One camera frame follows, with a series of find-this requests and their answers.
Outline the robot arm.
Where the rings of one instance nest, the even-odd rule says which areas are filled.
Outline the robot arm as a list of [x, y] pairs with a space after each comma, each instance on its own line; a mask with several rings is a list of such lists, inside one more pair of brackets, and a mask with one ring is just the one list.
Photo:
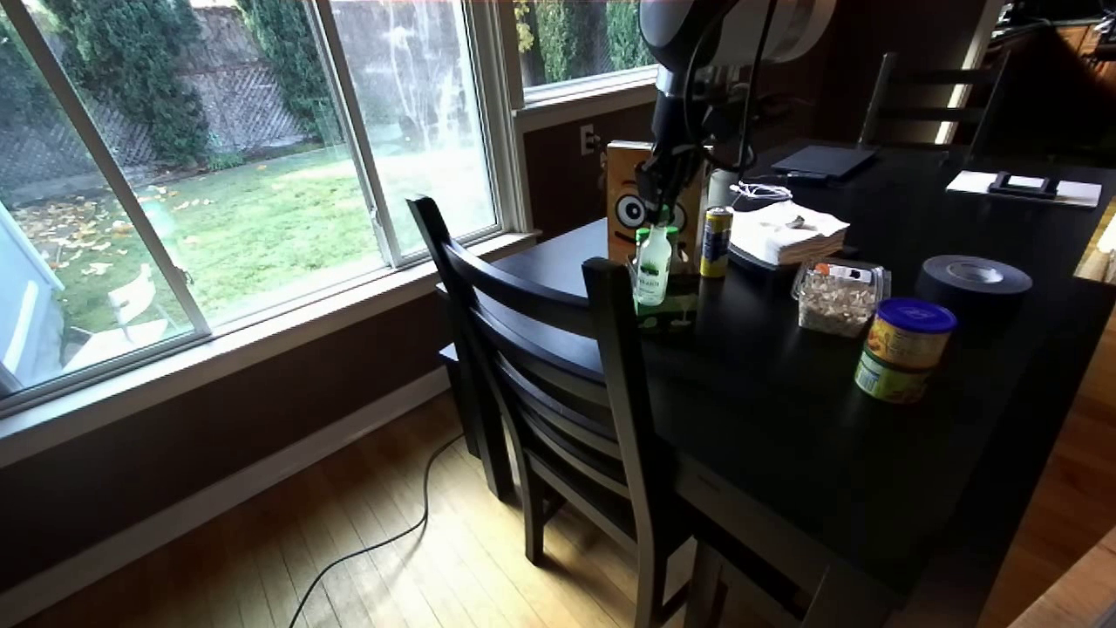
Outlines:
[[637, 0], [642, 47], [655, 62], [652, 154], [637, 166], [637, 196], [652, 224], [705, 166], [753, 166], [760, 71], [815, 48], [837, 0]]

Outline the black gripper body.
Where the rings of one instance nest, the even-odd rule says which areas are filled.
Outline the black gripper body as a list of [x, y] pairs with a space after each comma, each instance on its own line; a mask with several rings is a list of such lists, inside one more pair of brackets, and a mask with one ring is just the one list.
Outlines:
[[672, 219], [672, 204], [695, 183], [701, 162], [701, 110], [685, 97], [658, 97], [652, 111], [652, 156], [646, 162], [646, 201], [655, 224]]

